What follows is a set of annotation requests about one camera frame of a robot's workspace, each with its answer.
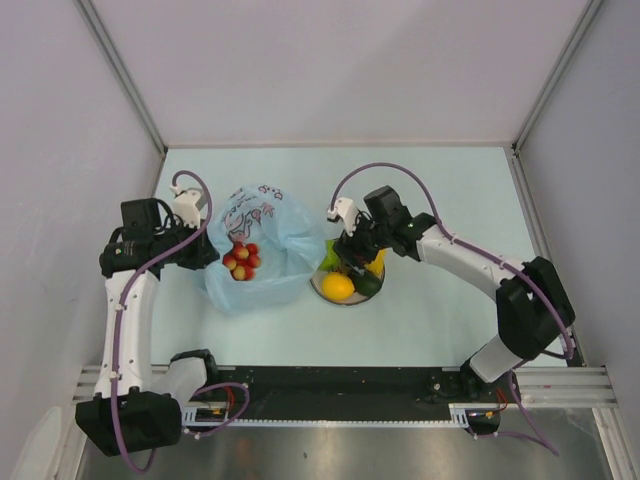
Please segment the yellow fake fruit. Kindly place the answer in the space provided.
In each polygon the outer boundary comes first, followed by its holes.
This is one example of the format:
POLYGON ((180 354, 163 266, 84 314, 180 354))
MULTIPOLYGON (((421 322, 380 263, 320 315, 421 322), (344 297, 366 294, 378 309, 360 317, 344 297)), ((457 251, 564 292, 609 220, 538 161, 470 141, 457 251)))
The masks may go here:
POLYGON ((386 250, 380 250, 375 260, 369 264, 369 270, 374 275, 379 276, 384 270, 384 260, 385 260, 386 254, 387 254, 386 250))

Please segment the red fake cherry bunch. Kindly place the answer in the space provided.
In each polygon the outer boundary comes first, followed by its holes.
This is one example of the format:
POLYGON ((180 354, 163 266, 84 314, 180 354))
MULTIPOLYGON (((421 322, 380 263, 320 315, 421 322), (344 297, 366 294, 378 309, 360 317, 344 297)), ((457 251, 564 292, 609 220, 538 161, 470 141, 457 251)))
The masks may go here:
POLYGON ((235 281, 251 281, 262 265, 260 247, 256 243, 235 243, 223 256, 222 264, 235 281))

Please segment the green fake avocado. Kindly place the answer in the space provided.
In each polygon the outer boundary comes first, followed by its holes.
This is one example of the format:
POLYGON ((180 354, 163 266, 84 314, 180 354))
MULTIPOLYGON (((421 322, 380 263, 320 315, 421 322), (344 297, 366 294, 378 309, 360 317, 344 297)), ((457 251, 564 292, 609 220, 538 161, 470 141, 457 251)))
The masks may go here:
POLYGON ((365 297, 375 296, 383 285, 383 281, 371 272, 366 272, 362 275, 354 274, 352 283, 355 291, 365 297))

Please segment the green fake apple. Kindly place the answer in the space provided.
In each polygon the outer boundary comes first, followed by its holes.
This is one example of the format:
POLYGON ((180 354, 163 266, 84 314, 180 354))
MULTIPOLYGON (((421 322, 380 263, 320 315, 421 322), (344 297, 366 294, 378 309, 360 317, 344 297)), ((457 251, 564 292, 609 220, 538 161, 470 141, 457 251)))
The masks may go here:
POLYGON ((319 269, 322 271, 333 271, 338 269, 341 265, 341 260, 334 251, 334 244, 334 239, 326 241, 326 256, 319 266, 319 269))

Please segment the yellow fake lemon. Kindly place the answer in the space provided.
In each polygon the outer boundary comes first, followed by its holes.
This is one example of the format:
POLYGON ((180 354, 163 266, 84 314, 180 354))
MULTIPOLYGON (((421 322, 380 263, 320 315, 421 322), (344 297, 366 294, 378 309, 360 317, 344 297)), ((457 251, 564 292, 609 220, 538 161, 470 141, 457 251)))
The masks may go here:
POLYGON ((339 272, 330 272, 321 282, 321 292, 332 302, 343 302, 355 293, 355 289, 348 276, 339 272))

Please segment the round printed white plate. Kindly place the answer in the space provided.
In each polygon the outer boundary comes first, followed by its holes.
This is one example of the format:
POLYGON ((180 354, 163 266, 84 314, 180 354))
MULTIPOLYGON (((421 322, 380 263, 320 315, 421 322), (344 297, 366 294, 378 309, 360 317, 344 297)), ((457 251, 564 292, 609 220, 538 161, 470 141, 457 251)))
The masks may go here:
POLYGON ((386 254, 386 250, 380 251, 373 262, 365 265, 365 272, 360 274, 342 262, 334 252, 329 252, 311 278, 311 286, 321 298, 335 305, 364 303, 382 289, 386 254))

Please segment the light blue printed plastic bag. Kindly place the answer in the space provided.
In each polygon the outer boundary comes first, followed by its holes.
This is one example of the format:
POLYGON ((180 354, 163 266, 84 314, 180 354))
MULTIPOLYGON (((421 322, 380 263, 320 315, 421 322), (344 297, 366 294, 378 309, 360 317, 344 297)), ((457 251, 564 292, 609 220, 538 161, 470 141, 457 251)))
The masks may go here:
POLYGON ((196 274, 212 305, 230 315, 293 301, 326 256, 324 231, 312 212, 267 184, 236 190, 216 209, 207 234, 221 255, 238 243, 259 248, 261 265, 250 280, 235 280, 220 260, 196 274))

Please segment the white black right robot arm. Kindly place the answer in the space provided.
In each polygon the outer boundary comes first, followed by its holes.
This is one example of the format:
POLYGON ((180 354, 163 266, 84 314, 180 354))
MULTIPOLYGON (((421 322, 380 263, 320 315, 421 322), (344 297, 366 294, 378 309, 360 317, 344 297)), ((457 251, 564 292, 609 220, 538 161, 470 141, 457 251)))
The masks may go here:
POLYGON ((567 337, 576 314, 549 260, 520 261, 472 245, 446 232, 435 216, 412 215, 390 186, 371 192, 364 202, 365 209, 359 209, 349 198, 334 198, 327 210, 328 221, 343 227, 333 250, 353 272, 364 274, 380 251, 390 249, 453 274, 495 303, 497 334, 461 368, 461 388, 469 399, 486 400, 503 374, 567 337))

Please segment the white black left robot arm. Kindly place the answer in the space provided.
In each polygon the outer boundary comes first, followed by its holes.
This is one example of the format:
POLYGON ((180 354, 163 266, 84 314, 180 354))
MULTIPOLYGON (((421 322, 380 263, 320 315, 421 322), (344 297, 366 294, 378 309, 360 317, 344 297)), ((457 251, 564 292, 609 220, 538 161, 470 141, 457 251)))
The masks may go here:
POLYGON ((194 395, 214 397, 221 387, 207 349, 174 355, 165 376, 152 377, 152 315, 162 269, 202 270, 220 257, 206 233, 204 193, 186 190, 172 203, 126 201, 121 216, 99 257, 108 304, 102 365, 92 398, 75 413, 78 427, 107 457, 176 444, 184 406, 194 395))

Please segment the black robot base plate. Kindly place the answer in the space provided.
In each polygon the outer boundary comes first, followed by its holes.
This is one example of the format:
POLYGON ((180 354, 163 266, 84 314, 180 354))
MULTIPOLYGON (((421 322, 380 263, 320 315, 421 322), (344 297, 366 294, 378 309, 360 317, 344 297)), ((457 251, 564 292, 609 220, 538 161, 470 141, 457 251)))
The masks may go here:
POLYGON ((217 380, 234 389, 232 411, 239 423, 287 426, 417 426, 451 420, 449 405, 472 405, 473 426, 497 429, 501 412, 515 406, 515 380, 485 384, 458 367, 227 366, 217 380))

